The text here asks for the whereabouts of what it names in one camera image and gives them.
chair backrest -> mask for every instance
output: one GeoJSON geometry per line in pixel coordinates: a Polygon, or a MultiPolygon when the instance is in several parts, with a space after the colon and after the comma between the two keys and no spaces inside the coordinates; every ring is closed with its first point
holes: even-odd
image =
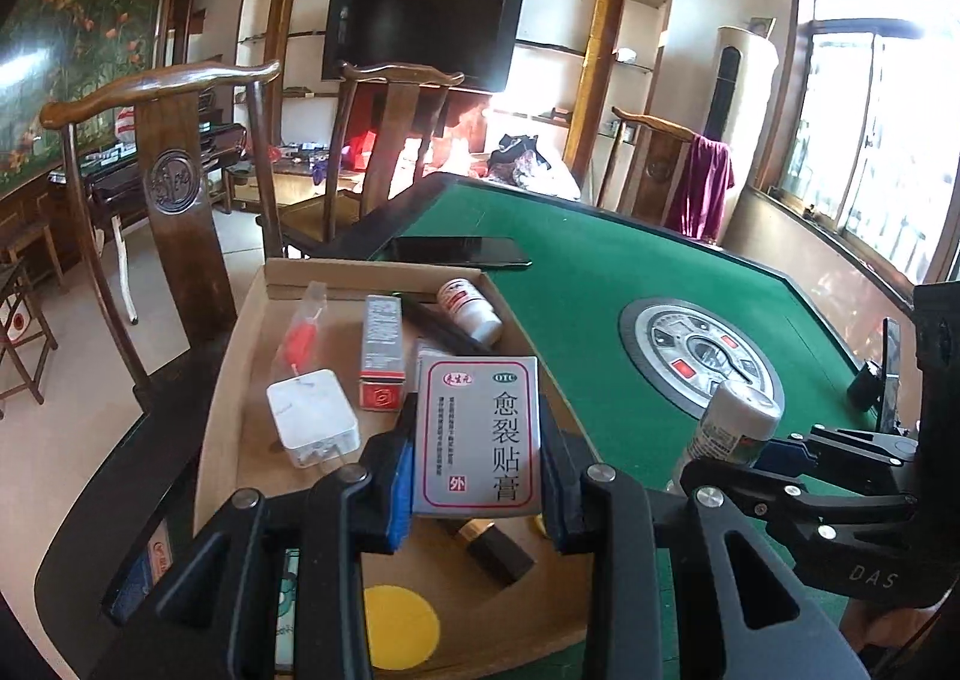
{"type": "Polygon", "coordinates": [[[440,112],[451,87],[457,87],[464,81],[464,74],[446,74],[429,65],[387,64],[371,65],[368,68],[355,68],[344,63],[340,84],[340,96],[337,101],[337,118],[333,123],[333,138],[330,142],[330,159],[326,174],[326,239],[333,239],[336,229],[337,177],[340,159],[343,156],[344,141],[347,137],[347,123],[350,109],[360,82],[386,82],[387,99],[383,108],[383,119],[373,143],[367,173],[364,177],[363,193],[360,198],[360,216],[376,209],[390,197],[390,183],[397,169],[397,159],[403,150],[407,137],[413,127],[416,102],[422,87],[440,89],[433,109],[427,119],[421,146],[416,154],[414,182],[424,175],[424,158],[430,146],[431,137],[437,127],[440,112]]]}
{"type": "MultiPolygon", "coordinates": [[[[150,227],[176,311],[193,347],[228,332],[236,321],[227,268],[200,165],[199,92],[217,85],[247,87],[253,155],[258,160],[262,158],[257,163],[257,173],[261,169],[270,173],[263,85],[278,73],[280,62],[276,60],[257,68],[205,63],[171,65],[117,79],[77,101],[48,103],[40,111],[43,127],[61,131],[68,196],[80,253],[113,341],[133,381],[142,389],[149,387],[150,380],[117,311],[93,242],[80,178],[77,123],[107,109],[131,105],[136,109],[137,164],[150,227]]],[[[272,207],[272,216],[265,217],[268,223],[264,227],[264,252],[267,257],[277,257],[281,254],[277,203],[261,203],[265,212],[272,207]]]]}
{"type": "Polygon", "coordinates": [[[616,173],[617,151],[622,146],[627,125],[632,124],[637,126],[635,150],[613,209],[651,225],[664,225],[683,174],[690,142],[696,134],[683,125],[650,115],[636,115],[616,106],[613,113],[620,123],[597,195],[597,206],[603,206],[605,197],[614,193],[611,185],[616,173]],[[644,129],[649,132],[648,140],[642,139],[644,129]]]}

cardboard tray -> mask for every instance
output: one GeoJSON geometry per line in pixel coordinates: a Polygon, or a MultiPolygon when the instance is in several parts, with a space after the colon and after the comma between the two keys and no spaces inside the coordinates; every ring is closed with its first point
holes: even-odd
{"type": "MultiPolygon", "coordinates": [[[[296,303],[311,281],[328,285],[320,318],[323,367],[332,369],[359,419],[363,442],[395,424],[394,413],[359,410],[358,378],[364,299],[402,290],[433,301],[449,279],[470,279],[504,323],[497,351],[536,355],[492,282],[475,269],[349,260],[269,260],[253,279],[220,370],[210,407],[197,483],[194,531],[241,487],[268,497],[309,488],[320,466],[295,469],[277,437],[267,406],[272,359],[296,303]]],[[[419,335],[404,322],[407,357],[419,335]]],[[[549,370],[539,366],[541,392],[562,428],[576,419],[549,370]]],[[[359,451],[347,456],[357,460],[359,451]]],[[[400,585],[422,595],[440,618],[440,644],[429,661],[391,675],[428,678],[482,677],[567,648],[584,638],[589,611],[589,556],[562,557],[531,517],[497,524],[535,560],[520,582],[502,588],[433,520],[414,517],[410,537],[393,556],[364,555],[364,585],[400,585]]]]}

black smartphone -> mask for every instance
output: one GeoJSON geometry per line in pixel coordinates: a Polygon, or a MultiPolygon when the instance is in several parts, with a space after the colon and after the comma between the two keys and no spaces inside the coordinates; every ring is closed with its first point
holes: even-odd
{"type": "Polygon", "coordinates": [[[397,236],[387,242],[387,260],[466,268],[526,268],[531,260],[505,236],[397,236]]]}

cardboard box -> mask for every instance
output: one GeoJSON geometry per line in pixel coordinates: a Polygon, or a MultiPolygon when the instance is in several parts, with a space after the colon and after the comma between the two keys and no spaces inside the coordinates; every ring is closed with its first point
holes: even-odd
{"type": "Polygon", "coordinates": [[[367,296],[360,351],[360,408],[399,412],[406,377],[400,299],[367,296]]]}
{"type": "MultiPolygon", "coordinates": [[[[366,298],[395,291],[433,302],[450,279],[473,282],[503,320],[496,346],[506,356],[536,356],[527,336],[492,282],[475,269],[345,260],[269,260],[253,278],[224,356],[210,407],[197,483],[194,528],[200,527],[241,487],[277,496],[309,488],[325,465],[294,468],[277,437],[266,387],[277,345],[311,279],[328,286],[320,318],[323,368],[333,370],[357,401],[366,298]]],[[[403,322],[403,349],[414,368],[422,335],[403,322]]],[[[539,391],[565,429],[576,419],[539,360],[539,391]]],[[[395,414],[354,407],[361,440],[387,431],[395,414]]],[[[357,460],[360,450],[344,456],[357,460]]],[[[535,559],[520,582],[502,588],[435,520],[414,517],[410,536],[392,556],[364,554],[364,585],[398,585],[417,592],[436,610],[442,628],[433,657],[405,672],[412,677],[470,680],[518,667],[578,643],[586,633],[590,570],[587,556],[560,556],[531,517],[497,520],[507,535],[535,559]]]]}

yellow circle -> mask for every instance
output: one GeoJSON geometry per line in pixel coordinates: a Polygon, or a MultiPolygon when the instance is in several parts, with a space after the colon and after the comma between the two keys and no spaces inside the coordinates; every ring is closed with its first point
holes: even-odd
{"type": "Polygon", "coordinates": [[[418,594],[395,585],[363,592],[370,659],[378,669],[412,669],[437,649],[440,619],[418,594]]]}

